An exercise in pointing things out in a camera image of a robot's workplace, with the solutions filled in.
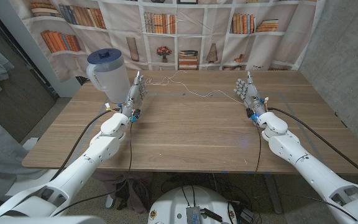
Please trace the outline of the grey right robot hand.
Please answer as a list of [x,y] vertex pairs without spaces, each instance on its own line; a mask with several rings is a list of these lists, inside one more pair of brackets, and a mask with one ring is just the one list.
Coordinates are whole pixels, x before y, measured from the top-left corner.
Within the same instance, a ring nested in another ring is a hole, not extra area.
[[262,98],[254,85],[251,72],[247,72],[247,80],[238,79],[234,92],[241,98],[247,108],[248,117],[259,117],[266,112],[265,99]]

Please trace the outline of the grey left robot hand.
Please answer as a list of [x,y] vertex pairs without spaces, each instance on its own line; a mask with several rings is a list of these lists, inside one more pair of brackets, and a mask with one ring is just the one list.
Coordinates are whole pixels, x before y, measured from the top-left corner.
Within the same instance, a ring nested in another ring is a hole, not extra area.
[[131,86],[127,100],[122,106],[121,113],[126,115],[128,118],[131,118],[135,110],[138,110],[141,107],[142,100],[146,95],[147,90],[145,89],[145,81],[140,72],[137,72],[136,77],[134,78],[133,85]]

